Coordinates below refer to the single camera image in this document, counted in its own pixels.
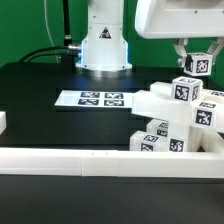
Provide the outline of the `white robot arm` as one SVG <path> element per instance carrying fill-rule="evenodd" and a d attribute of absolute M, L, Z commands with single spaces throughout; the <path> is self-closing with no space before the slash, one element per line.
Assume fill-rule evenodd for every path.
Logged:
<path fill-rule="evenodd" d="M 88 0 L 88 33 L 79 68 L 129 69 L 123 31 L 124 0 Z M 224 0 L 137 0 L 135 30 L 145 39 L 172 39 L 184 71 L 209 75 L 224 48 Z"/>

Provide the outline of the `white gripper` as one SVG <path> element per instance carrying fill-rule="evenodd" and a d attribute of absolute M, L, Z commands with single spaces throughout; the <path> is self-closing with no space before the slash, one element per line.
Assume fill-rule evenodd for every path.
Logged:
<path fill-rule="evenodd" d="M 224 0 L 138 0 L 135 29 L 145 39 L 177 38 L 173 46 L 182 68 L 192 62 L 187 38 L 218 37 L 207 51 L 215 64 L 224 47 Z"/>

